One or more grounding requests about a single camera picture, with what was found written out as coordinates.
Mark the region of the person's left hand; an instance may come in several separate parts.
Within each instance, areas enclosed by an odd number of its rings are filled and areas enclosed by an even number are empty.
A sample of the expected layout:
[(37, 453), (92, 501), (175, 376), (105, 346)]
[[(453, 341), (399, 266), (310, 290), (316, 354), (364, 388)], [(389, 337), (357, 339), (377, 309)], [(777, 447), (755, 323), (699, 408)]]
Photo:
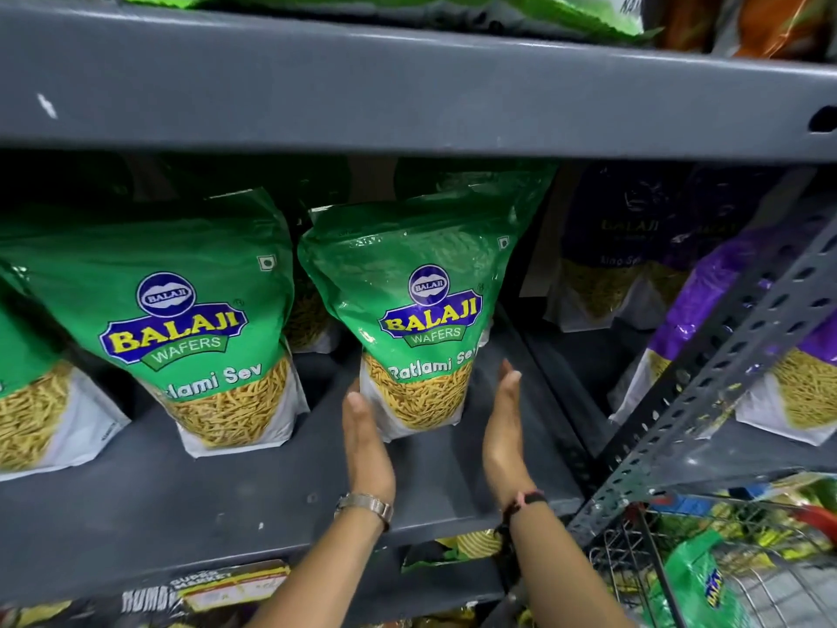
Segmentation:
[(394, 503), (396, 479), (388, 451), (380, 440), (344, 440), (349, 491)]

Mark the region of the person's right hand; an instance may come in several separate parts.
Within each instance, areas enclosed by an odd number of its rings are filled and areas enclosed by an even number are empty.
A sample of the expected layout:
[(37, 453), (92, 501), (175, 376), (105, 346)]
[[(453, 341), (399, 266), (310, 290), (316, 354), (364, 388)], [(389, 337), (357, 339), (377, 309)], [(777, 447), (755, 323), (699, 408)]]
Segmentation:
[(512, 425), (490, 425), (487, 421), (482, 458), (488, 486), (501, 511), (518, 491), (536, 489), (524, 459), (521, 418), (519, 424)]

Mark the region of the person's right forearm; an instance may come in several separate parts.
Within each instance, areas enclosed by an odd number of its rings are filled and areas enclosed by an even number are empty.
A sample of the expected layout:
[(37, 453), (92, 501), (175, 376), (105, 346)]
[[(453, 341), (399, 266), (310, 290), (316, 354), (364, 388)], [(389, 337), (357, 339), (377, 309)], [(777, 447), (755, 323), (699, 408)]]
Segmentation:
[(538, 628), (636, 628), (546, 503), (521, 509), (509, 528)]

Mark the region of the person's left forearm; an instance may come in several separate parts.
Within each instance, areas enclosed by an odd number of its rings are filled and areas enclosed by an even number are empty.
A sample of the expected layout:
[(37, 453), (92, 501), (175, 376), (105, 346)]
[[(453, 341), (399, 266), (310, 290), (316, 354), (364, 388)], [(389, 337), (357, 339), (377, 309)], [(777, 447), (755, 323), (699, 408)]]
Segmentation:
[(375, 512), (343, 509), (245, 628), (340, 628), (383, 529)]

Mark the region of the silver wristwatch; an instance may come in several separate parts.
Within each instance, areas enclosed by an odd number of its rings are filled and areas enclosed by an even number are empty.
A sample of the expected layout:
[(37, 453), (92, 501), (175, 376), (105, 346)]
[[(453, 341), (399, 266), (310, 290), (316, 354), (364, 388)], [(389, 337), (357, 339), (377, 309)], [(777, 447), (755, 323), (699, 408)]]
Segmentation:
[(334, 517), (337, 518), (348, 508), (359, 508), (374, 513), (382, 522), (383, 532), (389, 531), (394, 512), (392, 503), (385, 502), (370, 494), (349, 492), (337, 501)]

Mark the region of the black wrist band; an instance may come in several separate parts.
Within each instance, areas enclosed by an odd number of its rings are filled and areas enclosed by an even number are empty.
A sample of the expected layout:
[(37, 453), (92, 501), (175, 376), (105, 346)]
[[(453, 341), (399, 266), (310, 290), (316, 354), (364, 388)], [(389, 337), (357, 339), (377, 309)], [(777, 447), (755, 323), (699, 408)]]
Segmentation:
[(539, 489), (518, 491), (517, 495), (514, 496), (511, 502), (503, 509), (501, 515), (501, 525), (509, 527), (510, 520), (516, 513), (535, 503), (548, 504), (548, 499), (542, 491)]

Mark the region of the green yellow snack packet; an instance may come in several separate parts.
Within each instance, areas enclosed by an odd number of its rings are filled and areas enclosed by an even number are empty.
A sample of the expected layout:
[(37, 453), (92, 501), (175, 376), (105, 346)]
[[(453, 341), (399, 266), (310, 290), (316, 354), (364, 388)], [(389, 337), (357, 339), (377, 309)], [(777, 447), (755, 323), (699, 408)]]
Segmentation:
[(493, 529), (437, 538), (404, 548), (401, 572), (489, 559), (500, 553), (502, 547), (503, 540)]

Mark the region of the purple snack packet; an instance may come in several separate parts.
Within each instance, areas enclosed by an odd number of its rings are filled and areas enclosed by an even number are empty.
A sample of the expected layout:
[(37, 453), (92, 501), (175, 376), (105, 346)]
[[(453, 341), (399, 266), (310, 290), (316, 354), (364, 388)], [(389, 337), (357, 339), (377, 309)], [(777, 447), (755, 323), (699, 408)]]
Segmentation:
[(564, 333), (653, 331), (664, 318), (656, 262), (684, 215), (676, 198), (691, 165), (665, 160), (585, 162), (563, 214), (544, 320)]
[[(778, 227), (748, 230), (701, 258), (642, 354), (609, 393), (623, 423)], [(737, 402), (736, 421), (820, 446), (837, 433), (837, 309)]]

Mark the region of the shelf price label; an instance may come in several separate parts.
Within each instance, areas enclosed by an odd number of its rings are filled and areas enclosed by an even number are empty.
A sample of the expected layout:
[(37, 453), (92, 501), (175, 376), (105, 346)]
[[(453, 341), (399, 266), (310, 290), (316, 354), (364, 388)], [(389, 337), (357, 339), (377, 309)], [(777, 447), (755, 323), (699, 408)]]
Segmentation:
[(177, 598), (192, 612), (215, 611), (267, 600), (291, 572), (283, 560), (204, 570), (170, 582)]

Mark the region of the grey slotted metal upright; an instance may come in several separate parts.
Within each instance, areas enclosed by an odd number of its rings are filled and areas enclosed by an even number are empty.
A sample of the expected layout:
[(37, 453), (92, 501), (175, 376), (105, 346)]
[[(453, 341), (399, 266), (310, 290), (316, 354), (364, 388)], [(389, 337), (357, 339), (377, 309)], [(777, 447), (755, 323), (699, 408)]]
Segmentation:
[(810, 447), (730, 419), (733, 409), (790, 348), (837, 309), (837, 189), (801, 201), (775, 239), (718, 301), (596, 461), (607, 473), (573, 517), (586, 549), (632, 503), (657, 492), (748, 485), (793, 471), (837, 473), (837, 443)]

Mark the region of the small green plastic packet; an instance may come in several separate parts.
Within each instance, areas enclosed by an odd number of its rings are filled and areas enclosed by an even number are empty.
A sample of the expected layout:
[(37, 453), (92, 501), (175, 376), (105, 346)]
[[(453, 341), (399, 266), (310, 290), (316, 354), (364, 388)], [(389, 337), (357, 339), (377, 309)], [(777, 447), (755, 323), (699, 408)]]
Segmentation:
[(679, 544), (664, 564), (686, 628), (752, 628), (712, 553), (721, 542), (717, 531), (706, 530)]

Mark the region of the grey metal shelf rack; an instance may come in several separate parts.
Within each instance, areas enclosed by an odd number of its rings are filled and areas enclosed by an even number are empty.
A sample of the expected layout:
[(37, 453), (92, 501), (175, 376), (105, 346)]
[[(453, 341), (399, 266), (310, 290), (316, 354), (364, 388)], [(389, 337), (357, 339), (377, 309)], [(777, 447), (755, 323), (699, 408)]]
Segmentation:
[[(837, 65), (0, 0), (0, 145), (837, 160)], [(149, 399), (87, 464), (0, 484), (0, 605), (290, 556), (327, 526), (349, 357), (284, 447), (196, 460)]]

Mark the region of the light green snack packets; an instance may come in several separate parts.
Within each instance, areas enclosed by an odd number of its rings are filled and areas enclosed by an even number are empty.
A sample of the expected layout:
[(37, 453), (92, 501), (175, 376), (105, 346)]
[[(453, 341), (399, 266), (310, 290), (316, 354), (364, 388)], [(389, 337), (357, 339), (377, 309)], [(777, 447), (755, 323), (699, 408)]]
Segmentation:
[(126, 0), (177, 9), (210, 3), (410, 27), (594, 42), (638, 42), (643, 0)]

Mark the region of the orange snack packet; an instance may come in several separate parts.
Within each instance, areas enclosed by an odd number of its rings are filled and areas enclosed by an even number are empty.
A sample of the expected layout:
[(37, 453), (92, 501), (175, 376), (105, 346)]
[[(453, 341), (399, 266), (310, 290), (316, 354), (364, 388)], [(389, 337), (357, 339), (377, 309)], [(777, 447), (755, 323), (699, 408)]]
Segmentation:
[(659, 49), (720, 58), (818, 61), (837, 0), (664, 0)]

